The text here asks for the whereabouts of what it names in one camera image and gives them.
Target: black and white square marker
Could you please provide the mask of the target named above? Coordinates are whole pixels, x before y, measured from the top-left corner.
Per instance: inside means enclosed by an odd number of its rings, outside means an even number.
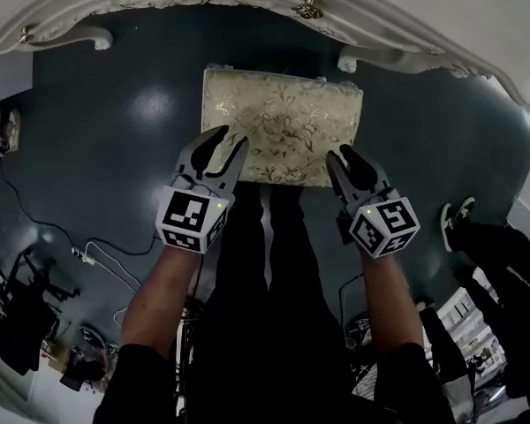
[[[377,210],[381,214],[381,218],[387,225],[387,228],[389,228],[391,234],[409,230],[416,226],[416,223],[402,201],[382,204],[377,206]]]
[[[361,215],[352,228],[352,235],[373,254],[384,241],[384,236],[375,228],[365,216]]]
[[[408,232],[407,234],[403,234],[402,236],[398,236],[395,238],[392,238],[387,243],[387,246],[384,247],[384,249],[381,251],[381,255],[392,253],[393,251],[398,251],[406,246],[410,238],[416,233],[414,232]]]
[[[186,236],[178,232],[163,230],[165,240],[169,245],[177,246],[179,248],[186,248],[196,252],[201,251],[201,240],[193,236]]]
[[[163,223],[184,230],[200,232],[210,198],[175,192],[170,199]]]
[[[212,242],[214,242],[214,239],[217,237],[217,235],[220,233],[224,225],[226,224],[226,213],[227,209],[220,215],[220,218],[218,218],[218,221],[214,223],[214,226],[212,226],[212,229],[206,236],[206,248],[209,248],[210,245],[212,245]]]

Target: black t-shirt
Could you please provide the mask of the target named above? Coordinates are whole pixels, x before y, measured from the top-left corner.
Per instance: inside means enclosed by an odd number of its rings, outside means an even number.
[[[104,400],[95,414],[95,424],[106,422],[174,422],[175,410],[174,363],[167,362],[155,350],[142,345],[125,345],[121,348],[116,371]],[[224,379],[227,388],[228,379]],[[260,410],[253,409],[252,416],[234,416],[243,410],[229,397],[228,416],[215,416],[216,422],[262,420],[267,411],[275,415],[329,417],[329,422],[376,422],[403,424],[449,424],[453,415],[442,394],[434,371],[428,364],[424,350],[417,344],[405,344],[378,366],[375,402],[349,395],[337,402],[314,397],[299,410],[275,410],[275,394],[264,397]]]

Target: forearm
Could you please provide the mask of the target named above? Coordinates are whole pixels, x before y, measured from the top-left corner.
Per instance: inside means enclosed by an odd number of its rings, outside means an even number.
[[[405,278],[392,255],[363,257],[367,307],[377,358],[407,343],[424,345],[422,322]]]
[[[165,247],[125,313],[121,345],[152,347],[168,359],[199,254]]]

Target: person's left arm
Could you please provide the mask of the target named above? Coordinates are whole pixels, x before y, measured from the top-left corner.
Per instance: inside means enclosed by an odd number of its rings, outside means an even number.
[[[163,249],[125,314],[116,370],[94,423],[173,419],[175,363],[170,350],[200,261],[196,253]]]

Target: floral upholstered stool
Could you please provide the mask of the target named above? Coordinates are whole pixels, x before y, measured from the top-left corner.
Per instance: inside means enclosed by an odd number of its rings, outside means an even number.
[[[202,131],[230,130],[209,171],[223,167],[236,143],[250,148],[240,180],[327,187],[326,154],[353,144],[363,92],[354,86],[266,72],[207,69]]]

